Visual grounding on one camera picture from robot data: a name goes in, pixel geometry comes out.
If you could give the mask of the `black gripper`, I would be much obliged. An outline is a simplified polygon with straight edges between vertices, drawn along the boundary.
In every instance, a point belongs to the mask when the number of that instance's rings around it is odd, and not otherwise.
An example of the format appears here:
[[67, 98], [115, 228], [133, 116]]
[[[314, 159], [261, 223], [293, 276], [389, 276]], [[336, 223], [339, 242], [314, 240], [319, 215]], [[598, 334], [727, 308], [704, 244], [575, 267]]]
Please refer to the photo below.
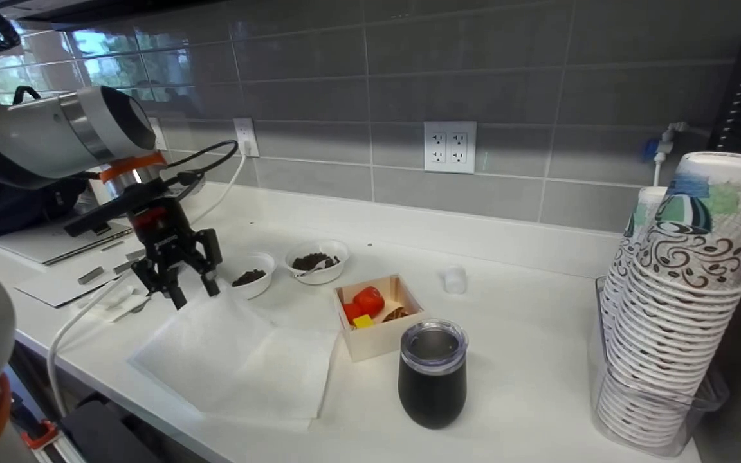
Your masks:
[[207, 295], [218, 295], [215, 264], [221, 263], [218, 237], [212, 228], [193, 231], [180, 205], [180, 199], [170, 190], [170, 181], [148, 181], [128, 185], [113, 201], [84, 210], [72, 219], [63, 231], [80, 237], [84, 231], [99, 231], [111, 219], [126, 215], [135, 240], [143, 244], [148, 260], [130, 264], [133, 276], [148, 293], [162, 293], [174, 308], [188, 303], [178, 286], [178, 269], [171, 263], [189, 263], [201, 269], [201, 280]]

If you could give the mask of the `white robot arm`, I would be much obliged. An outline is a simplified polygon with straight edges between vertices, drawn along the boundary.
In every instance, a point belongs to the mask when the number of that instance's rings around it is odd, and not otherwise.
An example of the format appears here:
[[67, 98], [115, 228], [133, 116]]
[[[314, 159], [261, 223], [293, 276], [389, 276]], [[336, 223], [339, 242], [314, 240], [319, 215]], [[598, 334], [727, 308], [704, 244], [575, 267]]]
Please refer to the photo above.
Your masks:
[[156, 133], [140, 106], [106, 86], [83, 88], [59, 98], [0, 106], [0, 183], [23, 190], [98, 170], [113, 199], [72, 222], [63, 231], [106, 228], [126, 215], [143, 257], [130, 273], [148, 293], [166, 295], [178, 308], [188, 303], [180, 267], [197, 273], [207, 295], [218, 295], [221, 264], [212, 228], [193, 228], [156, 149]]

